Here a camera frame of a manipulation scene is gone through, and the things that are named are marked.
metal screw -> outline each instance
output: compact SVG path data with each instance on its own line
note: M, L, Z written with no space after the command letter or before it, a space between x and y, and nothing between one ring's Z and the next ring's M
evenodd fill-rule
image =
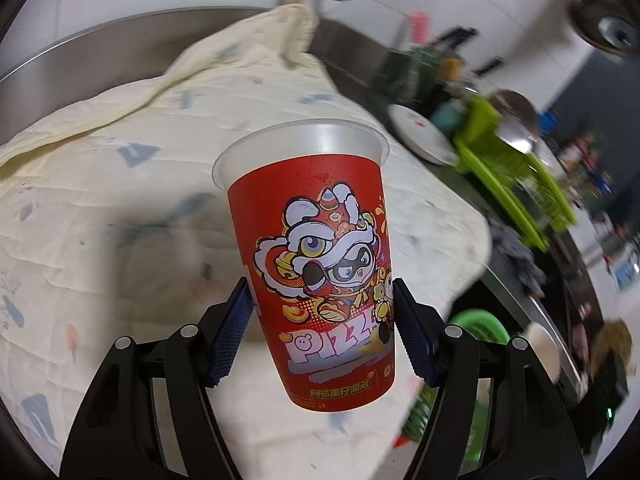
M125 335L116 339L116 348L118 350L124 350L130 344L131 344L131 338Z
M462 329L456 325L447 325L444 329L444 333L449 337L459 338L462 335Z
M193 337L198 333L198 327L195 325L185 325L180 329L182 337Z
M518 350L526 350L527 346L529 346L527 340L521 337L514 338L511 344L513 344L513 346L515 346Z

metal counter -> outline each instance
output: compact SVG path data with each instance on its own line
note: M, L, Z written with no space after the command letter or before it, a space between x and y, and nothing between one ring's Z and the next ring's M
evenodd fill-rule
M161 75L190 44L263 9L207 7L152 12L80 32L0 77L0 144L53 111L114 86ZM310 52L324 61L338 90L375 116L388 131L388 100L369 88L387 50L331 20L321 20ZM452 168L425 166L484 214L495 214L478 190ZM578 371L545 309L526 296L506 256L494 252L482 281L517 323L540 323L561 354L561 384L575 397Z

round metal object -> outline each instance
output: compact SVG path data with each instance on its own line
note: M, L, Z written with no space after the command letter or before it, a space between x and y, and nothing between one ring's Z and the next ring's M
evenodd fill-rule
M513 344L513 346L516 347L518 350L526 350L527 346L529 346L529 343L527 343L527 340L521 337L514 338L511 344Z
M491 105L500 112L501 115L515 117L524 126L524 130L517 130L515 138L501 137L500 133L506 134L506 128L496 130L496 135L519 152L529 153L533 150L536 153L536 145L540 140L540 120L538 113L524 95L513 90L498 90L489 96ZM528 146L528 150L523 150L522 144Z
M618 0L571 0L569 21L594 47L617 56L640 54L640 33Z
M180 329L182 337L193 337L198 333L198 327L195 325L185 325Z
M449 337L459 338L462 335L462 329L457 325L447 325L444 328L444 333Z
M616 48L629 50L638 47L638 32L621 18L605 16L598 23L598 30Z
M130 344L131 344L131 338L125 335L116 339L116 348L118 350L124 350Z

plastic cup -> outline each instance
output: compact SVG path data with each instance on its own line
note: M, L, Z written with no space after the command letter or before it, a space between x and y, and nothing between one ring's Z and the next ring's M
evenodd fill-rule
M306 120L244 137L213 166L280 379L308 410L363 406L394 381L388 152L363 124Z

black gripper frame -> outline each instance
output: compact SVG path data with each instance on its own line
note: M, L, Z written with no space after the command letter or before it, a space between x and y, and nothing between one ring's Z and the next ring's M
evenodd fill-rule
M159 441L153 378L164 378L182 459L192 480L241 480L226 448L205 388L212 345L234 300L248 293L241 279L226 303L207 309L197 325L168 339L137 344L120 338L98 369L71 428L60 468L62 480L178 480ZM404 480L453 480L459 476L471 428L479 378L492 378L489 425L481 464L460 478L475 480L582 480L580 447L562 402L536 355L512 339L478 342L436 310L417 304L394 280L394 304L411 313L427 340L439 387L424 437ZM414 361L415 349L408 348Z

